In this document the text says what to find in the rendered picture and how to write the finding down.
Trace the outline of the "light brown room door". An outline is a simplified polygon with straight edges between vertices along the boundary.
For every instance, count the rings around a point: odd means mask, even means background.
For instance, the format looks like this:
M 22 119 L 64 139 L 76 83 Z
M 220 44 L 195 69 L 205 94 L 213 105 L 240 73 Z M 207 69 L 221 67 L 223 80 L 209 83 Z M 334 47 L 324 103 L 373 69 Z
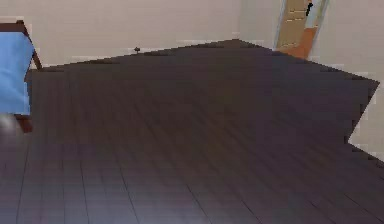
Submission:
M 285 0 L 275 48 L 279 51 L 297 47 L 304 33 L 307 5 L 312 0 Z

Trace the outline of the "blue bed with brown frame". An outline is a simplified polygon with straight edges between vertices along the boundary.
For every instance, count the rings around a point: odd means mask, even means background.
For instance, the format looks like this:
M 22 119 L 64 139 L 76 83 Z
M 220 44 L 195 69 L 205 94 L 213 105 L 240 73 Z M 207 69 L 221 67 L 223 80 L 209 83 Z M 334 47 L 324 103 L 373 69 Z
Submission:
M 33 130 L 27 73 L 41 61 L 23 20 L 0 23 L 0 114 L 11 114 L 24 133 Z

